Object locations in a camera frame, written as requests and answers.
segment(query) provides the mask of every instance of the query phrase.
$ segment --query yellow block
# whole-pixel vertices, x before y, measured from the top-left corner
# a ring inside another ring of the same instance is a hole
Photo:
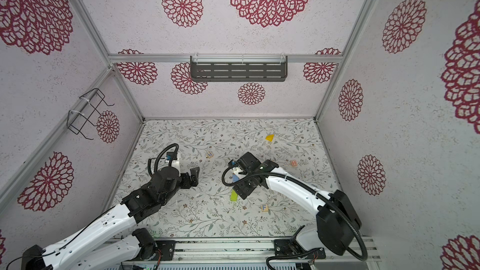
[[[237,192],[232,190],[232,195],[230,195],[230,201],[237,201],[238,195]]]

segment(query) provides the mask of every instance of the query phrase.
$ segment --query floral patterned floor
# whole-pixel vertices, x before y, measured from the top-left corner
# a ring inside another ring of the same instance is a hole
[[[271,134],[272,142],[265,139]],[[220,176],[231,159],[248,151],[316,187],[337,189],[312,119],[153,120],[146,122],[114,204],[148,182],[147,160],[171,143],[180,145],[181,172],[200,167],[199,185],[180,189],[158,213],[130,231],[147,227],[153,237],[290,236],[300,225],[313,223],[292,200],[263,187],[246,200],[230,200],[232,188],[224,186]],[[262,204],[268,211],[261,210]]]

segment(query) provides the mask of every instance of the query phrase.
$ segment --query black wire hook rack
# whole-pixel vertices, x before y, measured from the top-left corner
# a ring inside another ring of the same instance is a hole
[[[92,96],[90,97],[90,99],[88,99],[86,96],[89,95],[89,94],[91,94],[92,92],[94,92],[94,93],[92,94]],[[97,96],[100,98],[100,101],[97,103],[97,105],[94,106],[90,101],[95,97],[95,95],[97,95]],[[93,140],[93,139],[88,138],[87,136],[85,136],[85,135],[83,134],[83,132],[81,132],[82,129],[83,129],[83,127],[85,126],[85,124],[87,124],[87,122],[90,123],[90,124],[92,124],[92,125],[95,126],[95,127],[98,126],[98,125],[93,124],[93,123],[90,121],[90,117],[91,117],[95,112],[97,112],[99,115],[101,115],[101,113],[98,111],[97,108],[99,107],[99,105],[100,105],[102,102],[105,103],[105,105],[107,105],[107,106],[113,106],[113,105],[115,105],[115,104],[108,104],[108,103],[105,101],[105,94],[103,94],[103,92],[102,92],[99,88],[97,88],[97,87],[89,90],[87,93],[81,95],[79,98],[86,100],[88,104],[86,104],[86,105],[85,105],[81,110],[79,110],[79,111],[73,111],[73,110],[68,111],[68,115],[67,115],[67,128],[68,128],[71,132],[73,132],[74,134],[76,134],[76,135],[81,134],[81,135],[83,135],[84,138],[86,138],[87,140]],[[85,117],[85,114],[84,114],[82,111],[83,111],[83,110],[85,109],[85,107],[87,107],[88,105],[90,105],[91,107],[93,107],[93,110],[92,110],[92,112],[88,115],[88,117]],[[73,117],[73,120],[70,121],[70,115],[73,115],[74,113],[75,113],[75,116]],[[75,122],[76,118],[77,118],[79,115],[80,115],[81,117],[85,118],[85,122],[81,125],[80,128],[77,128],[77,127],[75,127],[74,122]]]

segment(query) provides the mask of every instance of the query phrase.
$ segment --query floral tabletop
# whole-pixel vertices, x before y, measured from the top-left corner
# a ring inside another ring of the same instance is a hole
[[[274,136],[271,142],[268,135]],[[149,181],[147,160],[171,143],[180,146],[181,172],[200,167],[199,184],[180,189],[158,213],[129,231],[147,227],[153,237],[290,236],[299,226],[314,223],[291,199],[260,186],[246,200],[238,196],[231,201],[232,188],[222,184],[221,174],[230,160],[248,151],[320,189],[337,189],[312,119],[152,120],[146,122],[114,204]]]

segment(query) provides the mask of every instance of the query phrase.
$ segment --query robotic arm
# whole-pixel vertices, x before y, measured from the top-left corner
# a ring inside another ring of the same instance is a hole
[[[331,194],[315,188],[291,176],[271,160],[261,163],[249,152],[228,164],[222,182],[232,186],[242,199],[246,199],[260,185],[284,194],[315,216],[316,226],[305,226],[295,233],[294,243],[290,245],[293,252],[300,254],[325,246],[337,255],[343,255],[346,250],[359,260],[367,259],[367,249],[358,232],[362,224],[345,193],[336,190]],[[240,180],[225,182],[225,175],[230,169]],[[360,244],[362,255],[349,248],[354,237]]]
[[[157,171],[159,159],[167,153],[168,166]],[[151,179],[123,198],[122,202],[95,219],[80,231],[45,248],[38,245],[27,249],[22,256],[22,270],[67,270],[99,269],[135,257],[149,259],[155,255],[157,245],[148,231],[135,230],[131,235],[98,250],[109,238],[140,223],[159,209],[177,193],[179,189],[189,189],[198,185],[200,168],[190,169],[189,173],[179,172],[177,158],[178,145],[164,149],[155,161]]]

